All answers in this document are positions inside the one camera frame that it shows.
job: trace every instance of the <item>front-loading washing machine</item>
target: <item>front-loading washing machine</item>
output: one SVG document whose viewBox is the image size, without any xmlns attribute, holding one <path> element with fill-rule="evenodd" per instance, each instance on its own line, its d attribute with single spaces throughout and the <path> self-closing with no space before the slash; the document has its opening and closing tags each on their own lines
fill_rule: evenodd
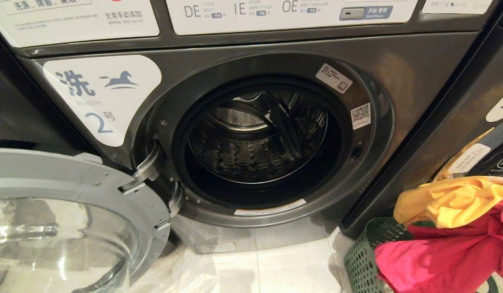
<svg viewBox="0 0 503 293">
<path fill-rule="evenodd" d="M 149 247 L 182 206 L 171 227 L 187 244 L 232 252 L 330 234 L 498 3 L 6 0 L 0 33 L 95 151 L 133 175 L 108 185 L 126 200 L 70 199 L 148 214 Z"/>
<path fill-rule="evenodd" d="M 342 221 L 358 237 L 371 219 L 392 212 L 398 195 L 462 176 L 503 176 L 503 2 L 456 82 L 413 132 L 405 148 Z"/>
</svg>

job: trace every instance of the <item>control panel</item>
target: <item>control panel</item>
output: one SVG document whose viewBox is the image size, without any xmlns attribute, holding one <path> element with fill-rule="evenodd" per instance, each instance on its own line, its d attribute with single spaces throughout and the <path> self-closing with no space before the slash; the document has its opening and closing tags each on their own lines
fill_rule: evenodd
<svg viewBox="0 0 503 293">
<path fill-rule="evenodd" d="M 407 22 L 418 0 L 166 0 L 177 35 Z"/>
</svg>

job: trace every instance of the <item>barcode sticker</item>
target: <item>barcode sticker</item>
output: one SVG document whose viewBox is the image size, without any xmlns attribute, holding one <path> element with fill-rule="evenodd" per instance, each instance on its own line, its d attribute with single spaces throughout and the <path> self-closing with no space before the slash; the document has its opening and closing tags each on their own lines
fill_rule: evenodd
<svg viewBox="0 0 503 293">
<path fill-rule="evenodd" d="M 371 103 L 352 109 L 351 121 L 353 130 L 371 124 Z"/>
<path fill-rule="evenodd" d="M 320 68 L 315 77 L 341 94 L 345 93 L 352 85 L 352 80 L 326 63 L 322 65 L 322 68 Z"/>
</svg>

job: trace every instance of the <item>white tile floor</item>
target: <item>white tile floor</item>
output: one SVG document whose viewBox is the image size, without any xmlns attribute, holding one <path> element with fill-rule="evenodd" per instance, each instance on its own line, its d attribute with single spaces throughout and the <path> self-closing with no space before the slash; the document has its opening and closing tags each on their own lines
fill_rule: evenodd
<svg viewBox="0 0 503 293">
<path fill-rule="evenodd" d="M 353 244 L 328 239 L 233 254 L 168 247 L 130 293 L 350 293 L 343 258 Z"/>
</svg>

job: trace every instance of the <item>qr code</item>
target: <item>qr code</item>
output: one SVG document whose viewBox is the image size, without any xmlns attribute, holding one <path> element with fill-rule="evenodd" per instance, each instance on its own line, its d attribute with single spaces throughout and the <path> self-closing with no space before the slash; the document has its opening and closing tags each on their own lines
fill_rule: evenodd
<svg viewBox="0 0 503 293">
<path fill-rule="evenodd" d="M 369 104 L 365 104 L 361 107 L 358 107 L 351 111 L 352 122 L 355 123 L 364 118 L 368 118 L 370 116 L 369 113 Z"/>
</svg>

